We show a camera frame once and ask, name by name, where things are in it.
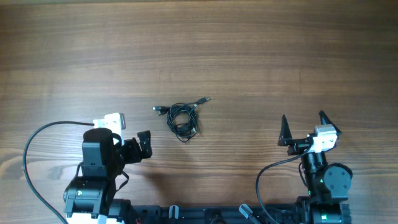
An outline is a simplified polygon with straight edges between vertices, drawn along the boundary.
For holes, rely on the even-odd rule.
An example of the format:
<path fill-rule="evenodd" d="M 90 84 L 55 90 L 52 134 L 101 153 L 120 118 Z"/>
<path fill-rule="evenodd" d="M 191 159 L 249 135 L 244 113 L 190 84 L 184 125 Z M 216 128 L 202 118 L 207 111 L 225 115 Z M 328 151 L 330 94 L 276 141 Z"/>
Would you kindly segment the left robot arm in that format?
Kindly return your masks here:
<path fill-rule="evenodd" d="M 132 138 L 122 142 L 120 135 L 107 128 L 84 133 L 83 162 L 63 196 L 68 223 L 142 223 L 130 200 L 114 197 L 128 183 L 125 165 L 152 156 L 150 131 L 137 136 L 138 141 Z M 116 177 L 120 175 L 127 180 L 118 187 Z"/>

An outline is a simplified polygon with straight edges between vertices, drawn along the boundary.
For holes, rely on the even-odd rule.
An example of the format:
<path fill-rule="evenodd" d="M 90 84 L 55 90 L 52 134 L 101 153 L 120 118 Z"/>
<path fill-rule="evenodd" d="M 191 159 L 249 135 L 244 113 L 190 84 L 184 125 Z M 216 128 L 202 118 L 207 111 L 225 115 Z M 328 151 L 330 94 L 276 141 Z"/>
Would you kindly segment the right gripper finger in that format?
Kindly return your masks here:
<path fill-rule="evenodd" d="M 341 130 L 329 119 L 329 117 L 326 115 L 326 113 L 323 110 L 320 110 L 319 116 L 322 125 L 331 124 L 336 130 L 336 135 L 337 136 L 341 135 Z"/>
<path fill-rule="evenodd" d="M 277 142 L 278 146 L 289 146 L 293 144 L 292 134 L 290 132 L 289 124 L 285 115 L 281 118 L 281 129 L 279 139 Z"/>

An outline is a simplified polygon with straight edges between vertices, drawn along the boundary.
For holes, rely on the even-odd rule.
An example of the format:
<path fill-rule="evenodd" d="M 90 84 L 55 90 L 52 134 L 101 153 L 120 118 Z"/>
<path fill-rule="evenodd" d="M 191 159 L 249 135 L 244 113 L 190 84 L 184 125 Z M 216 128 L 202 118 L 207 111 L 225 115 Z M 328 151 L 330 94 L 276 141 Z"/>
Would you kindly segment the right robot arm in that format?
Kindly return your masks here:
<path fill-rule="evenodd" d="M 324 111 L 319 112 L 321 124 L 302 139 L 294 139 L 287 118 L 282 116 L 277 145 L 287 146 L 287 154 L 301 159 L 301 176 L 308 196 L 297 198 L 300 223 L 352 222 L 348 200 L 353 178 L 352 170 L 341 163 L 328 163 L 326 153 L 336 147 L 341 131 Z"/>

